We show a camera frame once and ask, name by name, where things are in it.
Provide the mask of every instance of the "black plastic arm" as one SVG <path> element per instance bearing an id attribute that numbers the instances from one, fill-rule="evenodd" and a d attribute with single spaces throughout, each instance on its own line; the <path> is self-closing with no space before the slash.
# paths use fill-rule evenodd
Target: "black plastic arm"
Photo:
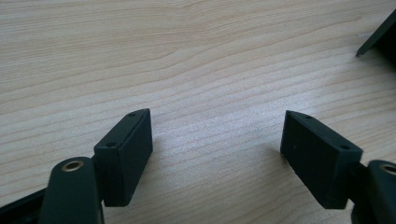
<path id="1" fill-rule="evenodd" d="M 326 209 L 355 208 L 353 223 L 396 223 L 396 164 L 360 164 L 362 150 L 311 116 L 287 111 L 280 148 Z"/>

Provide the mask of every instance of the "wood grain surface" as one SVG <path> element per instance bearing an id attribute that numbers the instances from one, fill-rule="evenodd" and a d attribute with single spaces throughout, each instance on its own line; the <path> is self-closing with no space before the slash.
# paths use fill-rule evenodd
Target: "wood grain surface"
<path id="1" fill-rule="evenodd" d="M 357 49 L 394 0 L 0 1 L 0 206 L 150 108 L 154 152 L 106 223 L 350 223 L 279 154 L 287 109 L 396 162 L 396 69 Z"/>

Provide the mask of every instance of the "brass insert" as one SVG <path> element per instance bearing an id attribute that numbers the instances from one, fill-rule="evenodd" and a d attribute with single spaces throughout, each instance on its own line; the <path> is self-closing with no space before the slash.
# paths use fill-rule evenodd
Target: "brass insert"
<path id="1" fill-rule="evenodd" d="M 70 161 L 62 167 L 62 170 L 65 172 L 73 172 L 78 170 L 83 165 L 83 161 Z"/>

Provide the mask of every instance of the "wooden table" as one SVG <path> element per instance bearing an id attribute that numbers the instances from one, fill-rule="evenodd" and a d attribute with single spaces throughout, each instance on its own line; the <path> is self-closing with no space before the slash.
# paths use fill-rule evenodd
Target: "wooden table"
<path id="1" fill-rule="evenodd" d="M 154 152 L 106 223 L 349 223 L 279 155 L 287 109 L 396 162 L 396 70 L 357 49 L 394 0 L 2 1 L 0 205 L 150 108 Z"/>

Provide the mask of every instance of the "black plastic part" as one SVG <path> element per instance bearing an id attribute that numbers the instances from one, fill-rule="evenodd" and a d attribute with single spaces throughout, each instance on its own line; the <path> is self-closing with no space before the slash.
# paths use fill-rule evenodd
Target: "black plastic part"
<path id="1" fill-rule="evenodd" d="M 396 165 L 370 161 L 367 192 L 377 223 L 396 223 Z"/>
<path id="2" fill-rule="evenodd" d="M 379 49 L 391 62 L 396 64 L 396 10 L 359 48 L 357 56 L 366 53 L 371 48 Z"/>
<path id="3" fill-rule="evenodd" d="M 52 169 L 38 221 L 40 224 L 104 223 L 91 159 L 71 158 Z"/>
<path id="4" fill-rule="evenodd" d="M 45 193 L 46 190 L 42 189 L 13 203 L 7 204 L 0 209 L 0 220 L 2 223 L 37 223 Z"/>
<path id="5" fill-rule="evenodd" d="M 151 152 L 149 109 L 126 115 L 95 146 L 92 159 L 105 206 L 128 205 Z"/>
<path id="6" fill-rule="evenodd" d="M 346 207 L 348 171 L 360 165 L 359 147 L 317 119 L 287 111 L 280 152 L 324 208 Z"/>

